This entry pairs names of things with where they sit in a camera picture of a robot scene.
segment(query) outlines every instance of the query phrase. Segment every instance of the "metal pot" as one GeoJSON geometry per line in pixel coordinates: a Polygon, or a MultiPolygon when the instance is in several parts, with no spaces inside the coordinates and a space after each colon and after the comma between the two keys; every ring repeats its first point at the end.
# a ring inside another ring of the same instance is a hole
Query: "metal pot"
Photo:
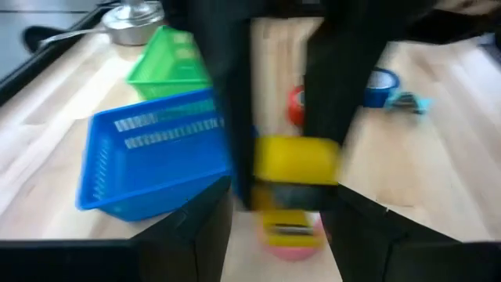
{"type": "Polygon", "coordinates": [[[54,35],[40,41],[38,48],[88,33],[106,33],[118,45],[145,45],[157,27],[163,24],[163,19],[164,11],[157,1],[122,0],[122,5],[104,14],[101,19],[103,28],[54,35]]]}

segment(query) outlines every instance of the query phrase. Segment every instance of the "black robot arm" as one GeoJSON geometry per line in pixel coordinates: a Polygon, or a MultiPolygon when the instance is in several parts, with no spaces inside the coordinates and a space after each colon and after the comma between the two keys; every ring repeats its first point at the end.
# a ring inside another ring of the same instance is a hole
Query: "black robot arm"
{"type": "MultiPolygon", "coordinates": [[[[192,32],[200,48],[225,118],[237,174],[233,186],[248,208],[254,181],[252,20],[324,17],[307,42],[303,133],[343,144],[369,75],[389,41],[445,44],[493,27],[490,18],[431,11],[434,4],[433,0],[164,0],[168,23],[192,32]],[[447,24],[437,27],[437,21],[447,24]]],[[[498,244],[461,244],[342,185],[330,191],[334,195],[321,216],[343,281],[501,278],[498,244]]]]}

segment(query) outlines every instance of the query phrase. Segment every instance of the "wooden countertop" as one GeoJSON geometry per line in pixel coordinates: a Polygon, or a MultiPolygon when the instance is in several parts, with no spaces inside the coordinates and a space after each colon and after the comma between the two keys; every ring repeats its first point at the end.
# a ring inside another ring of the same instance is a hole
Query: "wooden countertop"
{"type": "MultiPolygon", "coordinates": [[[[285,101],[314,26],[263,20],[254,29],[263,134],[294,132],[285,101]]],[[[405,89],[433,98],[433,107],[423,117],[361,111],[342,183],[459,240],[501,239],[501,72],[472,42],[390,50],[381,65],[405,89]]],[[[130,237],[156,220],[128,224],[74,207],[88,119],[138,102],[124,77],[141,51],[88,35],[0,108],[0,238],[130,237]]],[[[252,214],[235,214],[223,281],[341,279],[328,248],[281,262],[258,247],[254,227],[252,214]]]]}

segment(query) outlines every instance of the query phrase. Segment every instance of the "blurry object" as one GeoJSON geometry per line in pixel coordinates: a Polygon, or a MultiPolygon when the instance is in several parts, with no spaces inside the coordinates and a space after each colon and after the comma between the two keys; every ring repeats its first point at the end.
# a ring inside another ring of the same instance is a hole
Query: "blurry object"
{"type": "Polygon", "coordinates": [[[230,174],[212,91],[139,103],[90,121],[77,206],[137,221],[181,207],[230,174]]]}
{"type": "Polygon", "coordinates": [[[116,6],[120,5],[121,1],[120,0],[109,0],[109,1],[103,1],[99,3],[97,6],[98,7],[107,7],[107,6],[116,6]]]}
{"type": "Polygon", "coordinates": [[[413,114],[425,114],[431,105],[431,99],[421,99],[412,92],[394,91],[384,104],[387,110],[400,110],[413,114]]]}
{"type": "Polygon", "coordinates": [[[499,281],[499,242],[461,243],[345,186],[336,191],[321,216],[343,281],[499,281]]]}
{"type": "Polygon", "coordinates": [[[193,36],[159,27],[127,77],[143,99],[211,87],[193,36]]]}
{"type": "Polygon", "coordinates": [[[104,28],[65,32],[35,26],[23,31],[23,41],[30,52],[43,49],[53,42],[88,33],[107,33],[111,41],[118,45],[145,45],[157,27],[164,23],[163,20],[164,11],[159,2],[122,0],[122,5],[104,14],[101,19],[104,28]]]}
{"type": "MultiPolygon", "coordinates": [[[[366,88],[364,107],[384,107],[387,98],[400,87],[397,74],[379,67],[373,71],[366,88]]],[[[305,119],[305,87],[297,86],[289,93],[287,100],[289,120],[297,127],[302,127],[305,119]]]]}
{"type": "Polygon", "coordinates": [[[364,107],[384,107],[387,98],[400,87],[400,79],[396,73],[379,67],[373,71],[367,84],[364,107]]]}
{"type": "Polygon", "coordinates": [[[324,192],[337,184],[337,146],[326,139],[270,136],[258,138],[256,152],[252,202],[261,214],[260,237],[284,259],[305,259],[322,239],[304,210],[318,208],[312,203],[327,199],[324,192]]]}
{"type": "Polygon", "coordinates": [[[438,0],[435,8],[462,15],[474,16],[489,14],[500,6],[501,3],[497,0],[438,0]]]}
{"type": "MultiPolygon", "coordinates": [[[[320,238],[322,237],[323,227],[322,221],[318,219],[313,226],[308,227],[314,236],[320,238]]],[[[263,247],[266,251],[274,255],[275,257],[288,262],[298,262],[301,260],[308,259],[314,255],[319,248],[308,248],[308,247],[277,247],[268,244],[265,239],[265,233],[263,230],[263,225],[258,227],[258,238],[263,243],[263,247]]]]}
{"type": "Polygon", "coordinates": [[[251,24],[258,17],[319,16],[323,22],[305,52],[306,136],[344,144],[369,76],[388,42],[445,44],[492,31],[499,3],[471,15],[445,10],[434,0],[239,1],[162,0],[166,21],[192,32],[226,120],[232,162],[250,208],[254,156],[252,127],[251,24]]]}
{"type": "Polygon", "coordinates": [[[302,85],[297,86],[289,93],[287,102],[289,120],[297,127],[302,127],[305,119],[305,92],[302,85]]]}
{"type": "Polygon", "coordinates": [[[478,44],[499,64],[501,64],[501,31],[486,34],[478,39],[478,44]]]}

